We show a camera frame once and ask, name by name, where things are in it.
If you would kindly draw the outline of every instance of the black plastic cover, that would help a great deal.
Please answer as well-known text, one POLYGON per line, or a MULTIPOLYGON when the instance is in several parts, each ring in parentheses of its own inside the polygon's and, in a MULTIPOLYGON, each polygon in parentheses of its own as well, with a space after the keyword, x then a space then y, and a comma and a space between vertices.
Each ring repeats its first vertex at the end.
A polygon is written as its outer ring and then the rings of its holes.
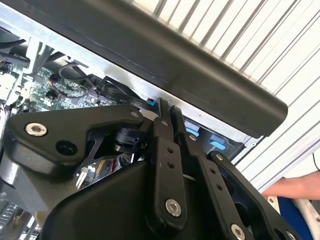
POLYGON ((125 1, 0 1, 254 138, 287 116, 271 93, 125 1))

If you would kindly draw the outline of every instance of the reflective metal surface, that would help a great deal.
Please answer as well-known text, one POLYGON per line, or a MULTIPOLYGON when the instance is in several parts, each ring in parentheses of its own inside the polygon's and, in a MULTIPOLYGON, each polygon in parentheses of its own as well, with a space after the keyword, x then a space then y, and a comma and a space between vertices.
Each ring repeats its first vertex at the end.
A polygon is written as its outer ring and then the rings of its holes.
POLYGON ((14 185, 19 166, 11 161, 6 154, 2 156, 1 165, 0 165, 0 178, 8 183, 9 185, 14 185))
POLYGON ((103 78, 108 75, 115 80, 127 85, 142 98, 164 98, 170 104, 181 108, 183 114, 194 121, 214 130, 236 142, 243 142, 247 135, 236 128, 216 119, 206 112, 182 101, 172 94, 160 89, 159 87, 143 80, 142 78, 125 71, 123 68, 107 61, 106 59, 94 54, 93 52, 83 48, 82 46, 70 41, 69 39, 57 34, 38 22, 24 16, 23 14, 13 10, 12 8, 0 3, 0 21, 25 35, 29 34, 32 38, 41 39, 41 41, 68 55, 77 59, 81 63, 90 67, 88 71, 103 78))

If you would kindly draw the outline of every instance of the electronic component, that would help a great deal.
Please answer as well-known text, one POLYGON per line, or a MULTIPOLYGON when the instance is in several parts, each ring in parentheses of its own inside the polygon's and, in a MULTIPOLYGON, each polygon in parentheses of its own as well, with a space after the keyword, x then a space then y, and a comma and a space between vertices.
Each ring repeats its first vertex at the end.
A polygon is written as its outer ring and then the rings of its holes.
POLYGON ((42 84, 43 81, 44 81, 44 78, 42 76, 36 75, 34 77, 34 82, 36 82, 38 84, 42 84))
POLYGON ((7 74, 9 72, 9 68, 6 66, 0 67, 0 75, 7 74))
POLYGON ((54 90, 50 89, 50 90, 45 94, 45 96, 46 96, 47 98, 51 99, 51 100, 55 100, 55 99, 59 96, 59 94, 56 93, 54 90))

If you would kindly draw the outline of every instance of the black plastic bracket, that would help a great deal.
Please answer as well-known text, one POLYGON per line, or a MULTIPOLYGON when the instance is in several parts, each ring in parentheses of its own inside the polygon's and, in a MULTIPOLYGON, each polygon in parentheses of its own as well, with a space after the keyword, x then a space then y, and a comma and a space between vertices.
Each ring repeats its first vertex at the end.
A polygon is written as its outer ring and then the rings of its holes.
POLYGON ((159 99, 151 140, 150 210, 147 222, 158 236, 172 237, 187 224, 188 213, 180 147, 174 143, 168 102, 159 99))
POLYGON ((212 233, 218 233, 221 239, 233 239, 235 235, 231 226, 237 225, 242 229, 245 239, 253 239, 241 221, 217 165, 207 160, 197 138, 186 131, 181 110, 173 106, 170 112, 175 127, 175 140, 180 145, 183 172, 196 179, 208 228, 212 233))
POLYGON ((241 213, 245 227, 251 228, 254 239, 291 240, 288 232, 298 239, 296 231, 222 153, 212 151, 207 158, 216 163, 217 173, 224 176, 223 180, 228 185, 232 201, 241 213))
POLYGON ((61 175, 60 171, 75 169, 84 160, 92 130, 107 135, 121 128, 137 129, 143 122, 142 114, 130 105, 17 114, 7 122, 3 145, 8 157, 19 165, 61 175), (42 125, 46 134, 28 134, 30 123, 42 125))

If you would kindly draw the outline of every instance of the blue tab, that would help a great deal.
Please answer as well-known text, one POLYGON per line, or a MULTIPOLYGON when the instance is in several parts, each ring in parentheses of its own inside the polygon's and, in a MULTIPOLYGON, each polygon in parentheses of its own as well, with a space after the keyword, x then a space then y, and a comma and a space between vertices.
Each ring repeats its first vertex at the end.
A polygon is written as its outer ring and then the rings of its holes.
POLYGON ((197 131, 194 131, 194 130, 188 128, 188 127, 186 128, 186 131, 191 133, 191 134, 193 134, 193 135, 195 135, 196 137, 199 137, 199 133, 197 131))
POLYGON ((220 150, 225 150, 226 147, 217 141, 210 141, 210 144, 220 150))
POLYGON ((148 104, 151 106, 154 106, 154 105, 156 105, 156 102, 155 101, 148 101, 148 104))

